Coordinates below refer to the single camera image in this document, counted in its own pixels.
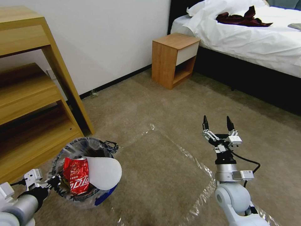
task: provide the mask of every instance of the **crushed can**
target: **crushed can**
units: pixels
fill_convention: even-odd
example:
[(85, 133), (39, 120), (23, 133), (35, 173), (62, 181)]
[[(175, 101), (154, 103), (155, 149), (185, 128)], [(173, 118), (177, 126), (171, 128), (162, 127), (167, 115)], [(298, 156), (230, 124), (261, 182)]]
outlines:
[(89, 188), (89, 167), (87, 158), (65, 158), (63, 175), (70, 184), (70, 192), (80, 195)]

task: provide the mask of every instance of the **carpet floor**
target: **carpet floor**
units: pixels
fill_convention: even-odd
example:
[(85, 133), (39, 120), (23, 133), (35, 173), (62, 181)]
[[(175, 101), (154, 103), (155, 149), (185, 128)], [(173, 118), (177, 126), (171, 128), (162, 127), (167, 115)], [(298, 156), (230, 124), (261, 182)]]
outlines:
[[(120, 145), (115, 157), (123, 177), (91, 209), (52, 192), (35, 215), (37, 225), (227, 225), (213, 196), (201, 195), (210, 192), (210, 177), (200, 165), (216, 170), (201, 135), (203, 115), (215, 133), (227, 132), (229, 115), (243, 140), (237, 153), (261, 163), (247, 184), (253, 202), (280, 225), (300, 225), (300, 116), (198, 73), (167, 90), (149, 69), (96, 94), (83, 100), (93, 136)], [(255, 168), (236, 160), (240, 170)], [(41, 166), (44, 172), (50, 164)]]

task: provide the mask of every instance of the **dark red cloth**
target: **dark red cloth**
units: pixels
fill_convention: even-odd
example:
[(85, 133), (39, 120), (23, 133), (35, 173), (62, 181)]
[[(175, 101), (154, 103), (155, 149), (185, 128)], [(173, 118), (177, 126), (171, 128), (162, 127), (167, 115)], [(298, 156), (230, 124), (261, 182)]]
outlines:
[(235, 24), (235, 25), (241, 25), (241, 26), (247, 26), (247, 27), (268, 27), (272, 23), (262, 23), (262, 21), (259, 18), (254, 18), (255, 16), (255, 8), (254, 6), (250, 6), (249, 10), (245, 13), (245, 15), (242, 17), (240, 15), (231, 15), (229, 16), (229, 13), (222, 13), (217, 16), (216, 20), (219, 23), (222, 24)]

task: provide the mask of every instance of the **plastic bag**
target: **plastic bag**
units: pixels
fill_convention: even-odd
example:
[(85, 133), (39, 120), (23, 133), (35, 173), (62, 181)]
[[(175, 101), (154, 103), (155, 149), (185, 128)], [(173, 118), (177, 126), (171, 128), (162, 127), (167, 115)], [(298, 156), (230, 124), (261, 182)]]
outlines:
[(52, 169), (48, 172), (48, 178), (60, 174), (62, 176), (62, 182), (57, 192), (63, 198), (72, 201), (76, 206), (80, 208), (92, 208), (97, 206), (115, 190), (117, 185), (110, 190), (104, 191), (90, 184), (91, 187), (88, 192), (74, 196), (70, 193), (68, 183), (62, 174), (65, 158), (74, 159), (83, 156), (113, 158), (112, 153), (116, 153), (117, 150), (118, 145), (114, 142), (102, 142), (92, 137), (76, 139), (67, 144), (53, 160)]

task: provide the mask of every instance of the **white bedsheet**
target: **white bedsheet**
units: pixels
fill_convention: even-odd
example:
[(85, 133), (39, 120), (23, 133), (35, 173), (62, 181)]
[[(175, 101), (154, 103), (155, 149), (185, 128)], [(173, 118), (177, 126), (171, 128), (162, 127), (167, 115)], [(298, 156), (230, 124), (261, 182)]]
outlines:
[(301, 11), (255, 8), (255, 17), (264, 23), (273, 22), (267, 28), (217, 23), (215, 18), (223, 12), (244, 15), (248, 8), (229, 6), (235, 1), (205, 0), (205, 7), (192, 18), (177, 18), (172, 33), (194, 35), (201, 39), (203, 47), (301, 78), (301, 31), (287, 27), (301, 23)]

